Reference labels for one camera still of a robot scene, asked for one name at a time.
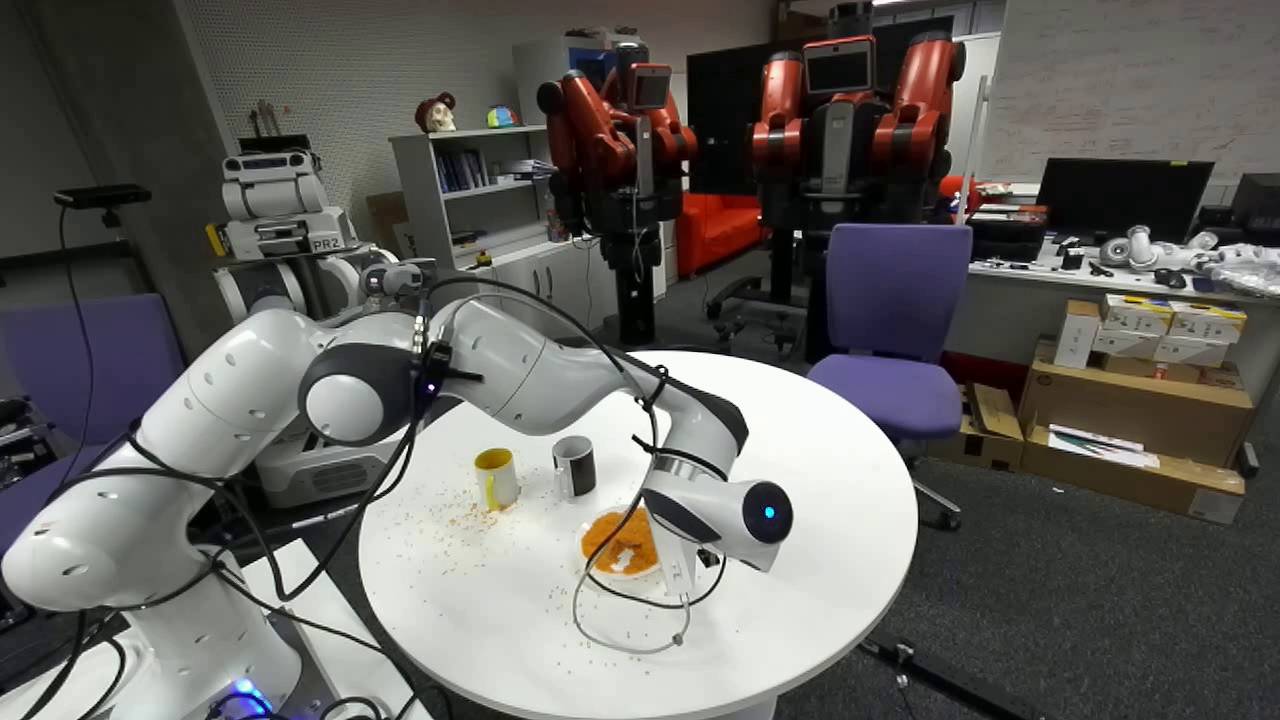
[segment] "purple chair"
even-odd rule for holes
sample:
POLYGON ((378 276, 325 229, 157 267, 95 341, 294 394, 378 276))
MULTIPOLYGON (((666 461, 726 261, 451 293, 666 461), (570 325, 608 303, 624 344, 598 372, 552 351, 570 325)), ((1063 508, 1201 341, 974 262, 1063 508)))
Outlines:
POLYGON ((131 418, 185 372, 169 306, 151 293, 86 298, 86 330, 94 344, 94 411, 76 306, 44 303, 0 312, 0 363, 11 372, 11 392, 32 400, 37 418, 53 425, 59 449, 80 449, 63 449, 58 464, 0 491, 0 556, 59 481, 86 471, 110 443, 123 441, 131 418))
MULTIPOLYGON (((828 244, 828 337, 833 357, 810 374, 906 449, 959 430, 959 387, 940 366, 959 286, 970 278, 974 233, 959 224, 838 224, 828 244)), ((919 496, 959 522, 959 508, 928 487, 919 496)))

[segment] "round white table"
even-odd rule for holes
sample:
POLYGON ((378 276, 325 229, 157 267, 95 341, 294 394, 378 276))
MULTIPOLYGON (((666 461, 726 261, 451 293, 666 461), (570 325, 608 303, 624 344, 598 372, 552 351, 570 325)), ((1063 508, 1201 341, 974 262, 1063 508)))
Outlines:
MULTIPOLYGON (((775 481, 798 508, 779 559, 772 571, 728 563, 679 647, 599 647, 573 622, 575 544, 640 487, 648 456, 633 435, 648 435, 644 411, 615 392, 558 435, 521 435, 451 407, 419 430, 408 481, 367 508, 360 533, 372 613, 444 688, 509 714, 772 714, 779 692, 852 651, 897 600, 916 550, 916 491, 863 411, 753 359, 640 359, 741 402, 753 435, 733 481, 775 481), (558 487, 560 435, 598 443, 598 491, 585 500, 558 487), (494 443, 517 453, 521 500, 509 510, 483 510, 474 471, 494 443)), ((585 593, 581 607, 598 635, 619 643, 666 643, 679 627, 679 613, 603 593, 585 593)))

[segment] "computer monitor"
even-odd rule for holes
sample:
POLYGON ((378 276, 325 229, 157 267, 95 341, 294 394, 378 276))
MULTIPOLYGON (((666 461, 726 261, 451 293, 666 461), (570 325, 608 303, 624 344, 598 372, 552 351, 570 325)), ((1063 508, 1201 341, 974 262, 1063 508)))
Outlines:
POLYGON ((673 69, 669 65, 633 65, 630 69, 630 108, 653 110, 669 105, 673 69))
POLYGON ((1207 174, 1207 158, 1052 155, 1042 202, 1050 202, 1050 229, 1058 233, 1124 236, 1133 224, 1147 224, 1157 240, 1185 240, 1207 174))
POLYGON ((1280 244, 1280 172, 1246 172, 1232 196, 1232 224, 1246 240, 1280 244))
POLYGON ((806 45, 810 96, 874 90, 875 82, 875 34, 838 34, 806 45))

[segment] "cardboard box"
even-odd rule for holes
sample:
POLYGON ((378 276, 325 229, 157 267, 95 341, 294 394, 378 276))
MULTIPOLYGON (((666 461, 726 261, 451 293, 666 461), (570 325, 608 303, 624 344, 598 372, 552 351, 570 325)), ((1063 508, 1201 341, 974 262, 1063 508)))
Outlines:
POLYGON ((1105 366, 1058 366, 1052 347, 1029 372, 1022 418, 1124 435, 1147 453, 1232 464, 1254 425, 1254 394, 1220 384, 1169 384, 1105 366))
POLYGON ((1201 366, 1201 384, 1240 387, 1240 372, 1230 366, 1201 366))
POLYGON ((1099 326, 1097 337, 1093 337, 1093 351, 1099 351, 1099 357, 1136 357, 1136 359, 1154 359, 1157 357, 1157 344, 1159 344, 1166 337, 1157 330, 1124 330, 1124 326, 1099 326))
POLYGON ((1110 293, 1105 326, 1133 330, 1133 337, 1166 337, 1173 325, 1173 306, 1154 294, 1119 294, 1110 293))
POLYGON ((1067 298, 1063 326, 1058 330, 1052 363, 1088 366, 1093 337, 1099 326, 1099 306, 1088 298, 1067 298))
POLYGON ((1235 344, 1206 341, 1206 337, 1166 337, 1157 344, 1157 363, 1195 363, 1224 366, 1235 344))
POLYGON ((1157 359, 1142 359, 1142 357, 1105 357, 1099 366, 1119 372, 1119 374, 1147 374, 1147 380, 1166 380, 1166 384, 1206 384, 1206 366, 1195 366, 1195 363, 1157 363, 1157 359))
POLYGON ((1220 303, 1187 303, 1173 298, 1173 326, 1169 337, 1195 337, 1215 344, 1240 344, 1250 312, 1220 306, 1220 303))
POLYGON ((1015 471, 1026 464, 1026 426, 1010 392, 990 384, 965 387, 959 435, 934 456, 1015 471))
POLYGON ((1246 503, 1246 481, 1232 468, 1159 456, 1157 468, 1110 464, 1080 453, 1050 449, 1050 426, 1029 425, 1026 471, 1077 483, 1127 503, 1232 522, 1246 503))

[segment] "humanoid robot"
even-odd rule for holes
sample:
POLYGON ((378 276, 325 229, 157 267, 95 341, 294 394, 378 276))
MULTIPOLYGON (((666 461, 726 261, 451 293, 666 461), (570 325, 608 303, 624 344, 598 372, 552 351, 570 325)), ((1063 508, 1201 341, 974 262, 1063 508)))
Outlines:
POLYGON ((673 69, 648 65, 640 41, 612 50, 612 71, 593 82, 570 71, 539 88, 552 134, 552 196, 564 233, 598 233, 615 270, 619 344, 653 344, 653 262, 662 219, 679 212, 679 164, 695 153, 669 90, 673 69))
POLYGON ((328 202, 320 155, 308 146, 246 153, 224 158, 230 262, 211 276, 230 315, 288 298, 305 315, 364 303, 360 276, 396 262, 364 244, 346 208, 328 202))
POLYGON ((916 34, 879 99, 875 30, 869 5, 839 5, 833 34, 765 65, 761 118, 753 124, 753 168, 761 180, 772 278, 744 278, 712 298, 710 315, 733 326, 768 325, 788 347, 810 319, 810 357, 823 357, 823 240, 839 219, 916 224, 937 212, 950 172, 951 82, 965 45, 916 34), (810 257, 810 306, 791 303, 798 244, 810 257))
POLYGON ((479 298, 428 312, 426 286, 419 312, 341 325, 255 306, 141 416, 129 443, 23 526, 6 556, 6 579, 44 613, 119 607, 144 635, 141 667, 111 699, 116 714, 200 720, 232 688, 279 706, 300 681, 298 651, 255 603, 207 571, 211 549, 187 538, 215 487, 235 483, 298 418, 332 443, 396 443, 396 430, 411 443, 404 430, 426 407, 455 394, 546 435, 615 387, 673 411, 640 483, 658 526, 685 538, 679 549, 722 549, 772 569, 791 503, 768 481, 726 481, 749 441, 738 402, 630 357, 560 347, 479 298))

